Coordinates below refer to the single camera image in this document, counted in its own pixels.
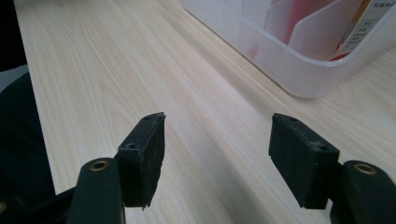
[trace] light wood tabletop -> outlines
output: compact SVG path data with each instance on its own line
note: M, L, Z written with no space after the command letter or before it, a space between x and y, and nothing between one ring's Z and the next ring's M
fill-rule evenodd
M295 117L396 180L396 48L329 94L294 97L179 0L15 0L56 191L166 114L162 175L128 223L330 223L299 207L268 156L272 115Z

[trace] storage box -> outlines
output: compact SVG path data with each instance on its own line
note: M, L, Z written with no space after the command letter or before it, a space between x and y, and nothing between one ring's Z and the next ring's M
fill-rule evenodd
M277 4L287 1L278 0ZM319 97L328 93L396 43L396 6L390 8L349 55L330 62L323 59L334 51L333 44L339 41L336 38L350 23L348 16L337 13L347 11L345 7L359 4L361 0L332 1L310 15L304 23L299 22L300 33L293 33L299 35L293 36L288 45L277 36L279 31L276 30L276 22L273 23L274 17L282 17L282 13L283 16L288 15L285 11L274 10L271 0L182 2L192 15L239 50L286 91L301 97ZM327 37L321 37L323 31Z

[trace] dark fabric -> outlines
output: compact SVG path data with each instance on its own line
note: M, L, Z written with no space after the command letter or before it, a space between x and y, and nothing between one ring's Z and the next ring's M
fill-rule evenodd
M0 93L0 194L27 205L55 195L29 74Z
M13 0L0 0L0 72L26 64Z

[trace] translucent plastic bin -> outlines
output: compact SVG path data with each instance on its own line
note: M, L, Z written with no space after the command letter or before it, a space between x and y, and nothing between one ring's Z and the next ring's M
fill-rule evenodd
M333 62L319 60L327 50L323 49L323 46L330 46L335 38L321 38L318 41L315 35L320 35L320 32L315 31L322 29L322 25L314 24L312 21L320 21L323 24L325 19L334 21L340 18L342 15L329 18L329 15L333 14L328 10L344 7L346 1L351 3L356 0L334 0L330 7L325 7L312 15L319 14L319 17L302 23L300 34L307 34L308 37L304 38L307 38L311 49L298 49L298 44L290 44L304 42L304 38L292 37L290 44L286 45L279 37L276 38L276 31L269 30L271 25L268 25L268 20L271 15L267 13L281 15L280 12L271 12L271 0L182 0L184 8L192 15L260 67L286 91L301 97L319 97L328 93L379 53L396 44L396 6L393 6L357 48L345 58ZM349 21L345 21L345 24L338 25L347 27L348 24Z

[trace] wood grain surface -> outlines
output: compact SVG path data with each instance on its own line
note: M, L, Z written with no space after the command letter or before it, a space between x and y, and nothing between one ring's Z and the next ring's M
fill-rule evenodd
M57 192L166 115L162 176L128 223L330 223L301 209L268 156L271 117L300 119L396 180L396 48L318 99L282 91L179 0L15 0Z

